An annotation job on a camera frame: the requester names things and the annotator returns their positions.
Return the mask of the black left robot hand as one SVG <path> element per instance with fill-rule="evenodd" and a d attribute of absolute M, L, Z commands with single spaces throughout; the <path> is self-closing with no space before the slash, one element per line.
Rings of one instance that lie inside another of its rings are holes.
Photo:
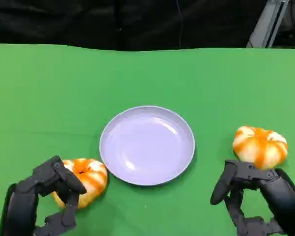
<path fill-rule="evenodd" d="M 39 197 L 56 192 L 65 208 L 36 225 Z M 9 186 L 0 220 L 0 236 L 60 236 L 76 226 L 79 196 L 87 192 L 59 156 L 33 169 L 28 178 Z"/>

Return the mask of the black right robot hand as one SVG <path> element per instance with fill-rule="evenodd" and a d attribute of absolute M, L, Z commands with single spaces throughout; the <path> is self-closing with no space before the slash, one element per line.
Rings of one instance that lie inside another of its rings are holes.
<path fill-rule="evenodd" d="M 259 190 L 273 218 L 245 217 L 241 210 L 244 190 Z M 295 185 L 280 168 L 261 170 L 250 162 L 227 160 L 210 203 L 224 202 L 239 236 L 295 236 Z"/>

